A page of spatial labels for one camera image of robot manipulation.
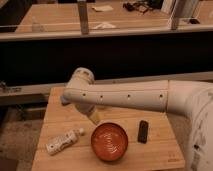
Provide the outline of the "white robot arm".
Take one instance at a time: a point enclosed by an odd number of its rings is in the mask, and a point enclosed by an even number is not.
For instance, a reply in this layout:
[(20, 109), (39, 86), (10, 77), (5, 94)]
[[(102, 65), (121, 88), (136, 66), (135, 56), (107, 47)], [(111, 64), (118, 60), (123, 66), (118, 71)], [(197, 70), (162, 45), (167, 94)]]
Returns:
[(190, 119), (187, 171), (213, 171), (213, 83), (159, 80), (96, 84), (93, 73), (78, 68), (63, 98), (84, 114), (95, 105), (182, 114)]

